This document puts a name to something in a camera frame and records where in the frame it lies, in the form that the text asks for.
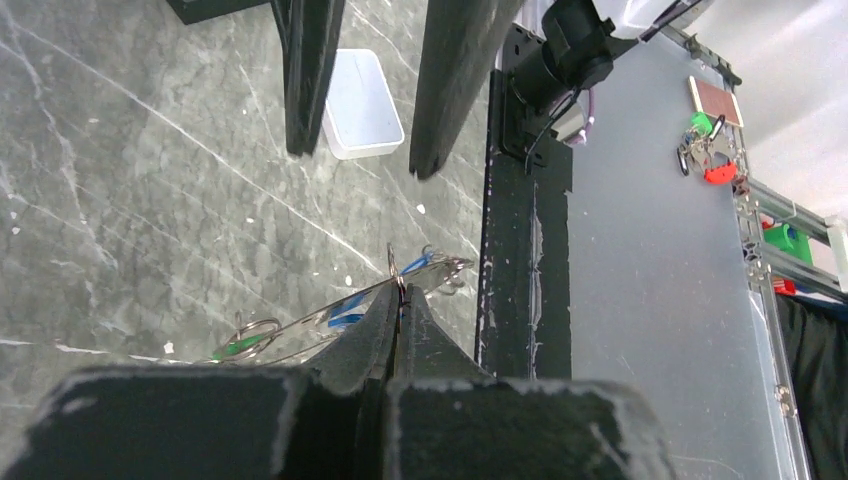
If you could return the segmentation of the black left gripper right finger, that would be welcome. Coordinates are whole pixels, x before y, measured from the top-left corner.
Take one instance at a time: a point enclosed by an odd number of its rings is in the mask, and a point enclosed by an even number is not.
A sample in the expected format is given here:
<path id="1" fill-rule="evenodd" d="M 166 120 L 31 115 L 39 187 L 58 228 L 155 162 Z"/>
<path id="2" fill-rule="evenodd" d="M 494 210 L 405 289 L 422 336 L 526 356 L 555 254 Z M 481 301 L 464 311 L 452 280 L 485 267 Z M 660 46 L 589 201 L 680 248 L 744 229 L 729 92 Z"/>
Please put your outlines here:
<path id="1" fill-rule="evenodd" d="M 475 363 L 432 377 L 415 358 L 430 321 L 404 296 L 397 376 L 387 388 L 390 479 L 675 479 L 647 400 L 616 382 L 495 379 Z"/>

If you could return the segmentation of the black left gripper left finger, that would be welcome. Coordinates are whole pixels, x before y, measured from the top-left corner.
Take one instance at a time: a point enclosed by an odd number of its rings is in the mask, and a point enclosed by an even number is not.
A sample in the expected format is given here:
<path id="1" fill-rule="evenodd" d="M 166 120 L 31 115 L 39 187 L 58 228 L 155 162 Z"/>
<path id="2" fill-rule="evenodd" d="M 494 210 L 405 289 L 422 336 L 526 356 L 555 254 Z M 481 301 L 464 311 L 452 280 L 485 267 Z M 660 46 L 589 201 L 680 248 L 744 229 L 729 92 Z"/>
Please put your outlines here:
<path id="1" fill-rule="evenodd" d="M 8 479 L 377 479 L 401 293 L 308 366 L 81 369 L 42 400 Z"/>

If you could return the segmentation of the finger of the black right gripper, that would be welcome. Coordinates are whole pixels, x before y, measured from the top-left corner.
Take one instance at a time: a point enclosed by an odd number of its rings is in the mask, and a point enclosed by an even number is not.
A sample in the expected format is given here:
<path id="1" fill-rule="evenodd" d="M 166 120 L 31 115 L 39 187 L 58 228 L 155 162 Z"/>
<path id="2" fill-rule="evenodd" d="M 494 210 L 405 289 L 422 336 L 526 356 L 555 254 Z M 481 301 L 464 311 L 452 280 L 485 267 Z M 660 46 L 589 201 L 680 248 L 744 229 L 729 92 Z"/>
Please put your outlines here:
<path id="1" fill-rule="evenodd" d="M 286 149 L 318 143 L 343 20 L 344 0 L 271 0 L 283 53 Z"/>
<path id="2" fill-rule="evenodd" d="M 445 165 L 522 0 L 427 4 L 409 172 L 420 181 Z"/>

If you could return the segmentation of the blue key tag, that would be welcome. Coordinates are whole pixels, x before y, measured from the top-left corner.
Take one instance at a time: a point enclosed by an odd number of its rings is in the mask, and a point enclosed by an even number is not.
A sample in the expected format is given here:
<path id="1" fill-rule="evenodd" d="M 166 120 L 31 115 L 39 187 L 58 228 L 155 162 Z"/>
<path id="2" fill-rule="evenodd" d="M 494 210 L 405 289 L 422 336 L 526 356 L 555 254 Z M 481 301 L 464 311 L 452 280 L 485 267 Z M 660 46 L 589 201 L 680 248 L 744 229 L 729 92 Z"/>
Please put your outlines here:
<path id="1" fill-rule="evenodd" d="M 433 250 L 423 249 L 418 259 L 400 271 L 400 277 L 403 278 L 406 274 L 429 265 L 433 262 L 434 256 L 435 252 Z M 382 283 L 378 283 L 344 299 L 338 306 L 330 310 L 327 316 L 327 326 L 330 328 L 341 328 L 356 323 L 362 317 L 362 314 L 352 313 L 352 310 L 372 301 L 374 295 L 381 287 Z"/>

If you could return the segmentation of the green key tag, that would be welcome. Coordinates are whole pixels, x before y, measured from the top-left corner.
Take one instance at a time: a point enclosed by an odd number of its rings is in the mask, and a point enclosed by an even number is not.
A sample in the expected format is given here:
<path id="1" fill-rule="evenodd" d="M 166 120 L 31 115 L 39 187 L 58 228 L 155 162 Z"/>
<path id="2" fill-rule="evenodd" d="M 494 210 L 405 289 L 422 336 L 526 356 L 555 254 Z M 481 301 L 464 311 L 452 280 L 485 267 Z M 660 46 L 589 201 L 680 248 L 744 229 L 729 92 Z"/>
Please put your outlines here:
<path id="1" fill-rule="evenodd" d="M 240 338 L 233 336 L 228 342 L 213 352 L 211 360 L 214 362 L 230 362 L 249 358 L 261 350 L 265 340 L 266 337 L 264 335 L 252 335 Z"/>

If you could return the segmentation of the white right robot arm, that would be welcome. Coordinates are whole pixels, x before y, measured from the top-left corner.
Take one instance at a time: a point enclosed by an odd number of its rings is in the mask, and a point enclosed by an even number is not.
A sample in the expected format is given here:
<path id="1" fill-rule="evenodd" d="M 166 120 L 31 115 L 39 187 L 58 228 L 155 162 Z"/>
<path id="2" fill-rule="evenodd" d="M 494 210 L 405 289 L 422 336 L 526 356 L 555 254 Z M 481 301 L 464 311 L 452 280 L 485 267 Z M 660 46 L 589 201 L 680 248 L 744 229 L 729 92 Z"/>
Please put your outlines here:
<path id="1" fill-rule="evenodd" d="M 427 4 L 409 171 L 426 180 L 444 166 L 521 1 Z M 342 1 L 273 1 L 282 45 L 285 140 L 294 156 L 314 152 L 337 56 Z M 531 162 L 552 125 L 578 95 L 605 80 L 614 60 L 635 45 L 616 39 L 612 19 L 591 1 L 556 1 L 541 19 L 544 39 L 506 73 L 507 127 L 535 133 L 508 150 Z"/>

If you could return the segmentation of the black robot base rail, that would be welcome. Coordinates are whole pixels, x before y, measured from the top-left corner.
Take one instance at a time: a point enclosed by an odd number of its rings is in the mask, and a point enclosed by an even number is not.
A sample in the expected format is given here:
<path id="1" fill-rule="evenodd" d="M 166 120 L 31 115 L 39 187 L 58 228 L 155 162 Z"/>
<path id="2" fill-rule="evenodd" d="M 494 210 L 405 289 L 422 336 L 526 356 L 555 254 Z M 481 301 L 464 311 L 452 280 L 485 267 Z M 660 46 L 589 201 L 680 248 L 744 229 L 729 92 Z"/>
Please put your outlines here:
<path id="1" fill-rule="evenodd" d="M 474 360 L 498 377 L 572 375 L 568 194 L 573 154 L 525 110 L 509 72 L 543 40 L 511 26 L 490 75 Z"/>

